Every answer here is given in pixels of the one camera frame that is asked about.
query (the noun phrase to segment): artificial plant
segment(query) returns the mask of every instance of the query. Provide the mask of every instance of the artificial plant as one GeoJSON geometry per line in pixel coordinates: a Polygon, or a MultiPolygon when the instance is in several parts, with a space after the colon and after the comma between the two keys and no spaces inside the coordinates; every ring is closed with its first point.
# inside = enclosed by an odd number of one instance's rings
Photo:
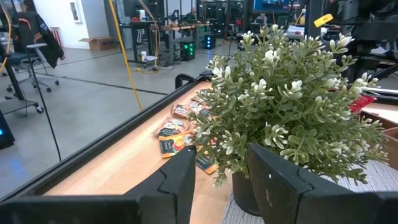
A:
{"type": "Polygon", "coordinates": [[[366,183],[366,163],[386,161],[387,154],[379,121],[349,109],[377,82],[365,73],[349,85],[341,76],[356,61],[342,55],[352,37],[340,34],[326,51],[319,37],[290,42],[277,25],[272,32],[261,27],[256,46],[253,34],[244,34],[244,51],[234,53],[233,65],[225,57],[213,58],[207,66],[214,74],[212,90],[197,92],[212,116],[191,114],[194,140],[204,146],[199,155],[219,165],[216,184],[226,179],[227,169],[248,177],[249,142],[336,182],[348,177],[366,183]]]}

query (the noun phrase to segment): concrete floor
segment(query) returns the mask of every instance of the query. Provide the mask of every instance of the concrete floor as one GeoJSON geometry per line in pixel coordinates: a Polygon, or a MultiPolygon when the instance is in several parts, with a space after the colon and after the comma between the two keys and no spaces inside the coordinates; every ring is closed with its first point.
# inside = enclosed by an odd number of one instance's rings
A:
{"type": "MultiPolygon", "coordinates": [[[[231,54],[236,47],[232,44],[231,54]]],[[[217,48],[213,50],[197,49],[195,60],[155,74],[138,74],[134,69],[140,65],[131,63],[143,106],[147,107],[172,92],[178,74],[197,77],[214,55],[228,55],[228,51],[229,42],[218,40],[217,48]]],[[[44,92],[62,159],[139,112],[119,49],[102,52],[65,49],[65,55],[66,59],[56,69],[47,68],[48,75],[58,77],[60,86],[51,81],[53,91],[44,92]]],[[[37,67],[36,71],[39,77],[48,77],[43,68],[37,67]]],[[[19,80],[27,76],[27,73],[17,74],[19,80]]],[[[382,80],[381,85],[397,89],[397,81],[396,77],[389,77],[382,80]]],[[[11,95],[6,91],[8,84],[8,77],[0,77],[0,96],[11,95]]],[[[28,100],[43,105],[37,90],[28,83],[22,87],[28,100]]],[[[7,114],[5,118],[16,141],[12,147],[0,150],[0,198],[58,163],[44,113],[38,114],[31,107],[27,109],[26,118],[25,110],[7,114]]]]}

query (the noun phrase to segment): chair wheel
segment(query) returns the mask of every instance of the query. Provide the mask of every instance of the chair wheel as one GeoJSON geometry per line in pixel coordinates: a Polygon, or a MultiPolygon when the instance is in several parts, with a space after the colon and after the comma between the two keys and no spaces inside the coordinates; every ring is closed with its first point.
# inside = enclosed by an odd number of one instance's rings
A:
{"type": "Polygon", "coordinates": [[[41,106],[36,106],[36,112],[43,113],[44,110],[43,110],[43,108],[41,106]]]}

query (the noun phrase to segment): gray mat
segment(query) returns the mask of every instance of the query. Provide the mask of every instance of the gray mat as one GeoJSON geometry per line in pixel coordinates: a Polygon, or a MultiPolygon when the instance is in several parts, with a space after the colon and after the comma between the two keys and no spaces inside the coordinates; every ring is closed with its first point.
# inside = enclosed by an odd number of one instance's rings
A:
{"type": "MultiPolygon", "coordinates": [[[[398,191],[398,171],[395,169],[380,162],[371,161],[367,165],[366,173],[368,174],[368,184],[358,184],[357,186],[352,180],[348,181],[347,179],[341,179],[338,184],[353,192],[398,191]]],[[[221,224],[264,224],[264,221],[261,217],[255,217],[242,211],[236,205],[231,193],[221,224]]]]}

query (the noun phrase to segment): black pot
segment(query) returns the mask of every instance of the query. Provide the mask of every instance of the black pot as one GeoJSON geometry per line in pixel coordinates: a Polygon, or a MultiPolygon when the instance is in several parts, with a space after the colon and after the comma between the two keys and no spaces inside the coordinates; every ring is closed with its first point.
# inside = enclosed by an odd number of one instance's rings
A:
{"type": "Polygon", "coordinates": [[[250,180],[244,178],[244,174],[236,172],[232,174],[232,188],[236,204],[246,213],[260,217],[260,209],[254,197],[250,180]]]}

